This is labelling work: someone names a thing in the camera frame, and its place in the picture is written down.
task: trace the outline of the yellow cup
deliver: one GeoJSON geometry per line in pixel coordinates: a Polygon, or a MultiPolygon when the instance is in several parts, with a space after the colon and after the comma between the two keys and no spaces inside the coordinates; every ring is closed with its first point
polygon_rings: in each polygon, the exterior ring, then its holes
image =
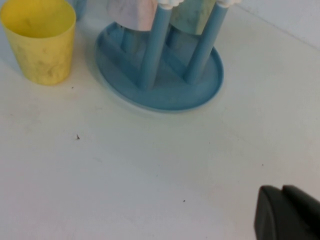
{"type": "Polygon", "coordinates": [[[70,73],[76,13],[65,0],[8,0],[1,22],[24,76],[42,85],[70,73]]]}

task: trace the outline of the blue post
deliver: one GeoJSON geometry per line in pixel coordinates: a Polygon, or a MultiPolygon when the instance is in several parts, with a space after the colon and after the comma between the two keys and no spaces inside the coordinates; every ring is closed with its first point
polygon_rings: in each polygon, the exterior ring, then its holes
{"type": "Polygon", "coordinates": [[[139,32],[128,28],[124,29],[121,49],[129,54],[134,54],[139,48],[139,32]]]}
{"type": "Polygon", "coordinates": [[[191,60],[184,74],[184,80],[189,84],[196,84],[200,79],[207,61],[214,47],[221,25],[225,19],[228,7],[223,7],[216,3],[210,17],[204,27],[191,60]]]}
{"type": "Polygon", "coordinates": [[[171,49],[179,48],[179,43],[181,44],[181,41],[179,41],[180,34],[181,33],[178,29],[176,29],[174,26],[171,26],[168,37],[166,38],[166,45],[171,49]]]}
{"type": "Polygon", "coordinates": [[[72,6],[76,14],[76,20],[79,21],[86,12],[87,0],[72,0],[72,6]]]}
{"type": "Polygon", "coordinates": [[[155,84],[171,13],[172,9],[165,9],[158,4],[137,82],[143,90],[150,90],[155,84]]]}

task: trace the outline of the black object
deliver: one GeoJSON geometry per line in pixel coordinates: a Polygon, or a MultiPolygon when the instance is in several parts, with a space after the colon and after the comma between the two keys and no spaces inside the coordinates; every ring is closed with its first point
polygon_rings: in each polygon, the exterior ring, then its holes
{"type": "Polygon", "coordinates": [[[295,186],[262,186],[254,229],[257,240],[320,240],[320,202],[295,186]]]}

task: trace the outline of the white wall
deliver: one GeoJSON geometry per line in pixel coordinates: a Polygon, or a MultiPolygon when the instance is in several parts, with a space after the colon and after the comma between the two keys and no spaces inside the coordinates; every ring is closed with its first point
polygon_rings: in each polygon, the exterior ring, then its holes
{"type": "Polygon", "coordinates": [[[240,7],[320,50],[320,0],[243,0],[240,7]]]}

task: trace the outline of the white table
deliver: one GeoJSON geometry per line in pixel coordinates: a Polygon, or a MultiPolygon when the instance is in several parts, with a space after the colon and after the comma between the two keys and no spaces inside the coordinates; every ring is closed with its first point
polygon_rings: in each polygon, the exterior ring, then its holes
{"type": "Polygon", "coordinates": [[[53,87],[22,77],[0,32],[0,239],[253,240],[261,185],[320,199],[319,51],[232,7],[218,96],[154,113],[90,63],[105,12],[89,1],[53,87]]]}

